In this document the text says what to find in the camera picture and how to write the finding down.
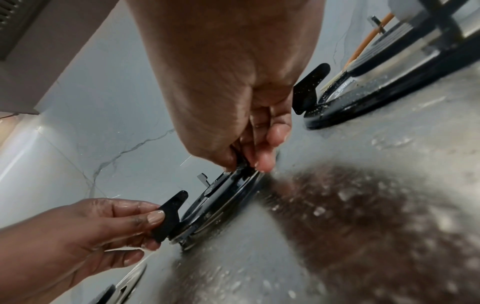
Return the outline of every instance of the white marble wall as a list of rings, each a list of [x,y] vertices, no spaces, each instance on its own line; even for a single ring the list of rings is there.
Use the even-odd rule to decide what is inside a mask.
[[[328,0],[321,37],[304,75],[327,62],[334,76],[371,31],[367,16],[381,19],[387,13],[386,0]],[[184,189],[192,203],[205,188],[197,175],[214,179],[221,173],[190,157],[181,145],[123,1],[37,110],[40,117],[21,128],[26,135],[13,137],[23,143],[9,145],[23,152],[4,158],[8,154],[2,151],[0,157],[0,189],[6,191],[2,211],[7,210],[0,215],[1,226],[84,197],[163,203]],[[302,128],[300,117],[294,118],[294,127]],[[26,190],[20,196],[19,185]],[[91,278],[56,302],[88,303],[125,273]]]

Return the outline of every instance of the burner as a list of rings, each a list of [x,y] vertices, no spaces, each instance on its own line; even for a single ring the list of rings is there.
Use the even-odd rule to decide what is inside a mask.
[[[319,83],[315,71],[322,65],[294,87],[293,109],[297,114],[305,111],[308,129],[369,113],[480,59],[480,9],[457,23],[452,16],[466,0],[422,2],[431,5],[373,43],[317,102],[312,102],[317,97],[313,85]]]
[[[152,231],[153,237],[158,243],[168,237],[172,244],[179,243],[184,250],[191,248],[194,244],[192,237],[216,222],[230,205],[240,202],[249,193],[245,187],[253,185],[258,176],[259,172],[243,159],[235,172],[223,173],[212,184],[208,184],[204,174],[199,175],[199,179],[208,188],[181,220],[178,210],[188,198],[186,191],[180,191],[163,204],[159,209],[165,212],[165,220],[160,227]]]

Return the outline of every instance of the reflective surface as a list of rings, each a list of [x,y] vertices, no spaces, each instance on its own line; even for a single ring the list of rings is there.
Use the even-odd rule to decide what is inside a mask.
[[[480,65],[368,115],[296,131],[277,171],[130,302],[480,301]]]

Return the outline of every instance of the orange gas hose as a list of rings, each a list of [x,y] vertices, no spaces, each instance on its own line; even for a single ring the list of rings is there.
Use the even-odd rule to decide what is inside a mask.
[[[392,13],[389,13],[388,15],[385,16],[385,18],[382,19],[380,26],[377,28],[374,28],[370,34],[361,42],[361,44],[358,46],[358,48],[355,50],[353,55],[350,57],[346,65],[344,66],[343,70],[346,70],[349,64],[357,59],[360,54],[365,50],[365,48],[372,42],[372,40],[375,38],[376,35],[380,33],[380,27],[386,26],[392,19],[394,18],[394,15]]]

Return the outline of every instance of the vent grille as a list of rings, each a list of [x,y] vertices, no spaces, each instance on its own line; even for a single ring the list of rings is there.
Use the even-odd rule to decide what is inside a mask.
[[[49,0],[0,0],[0,60],[4,60]]]

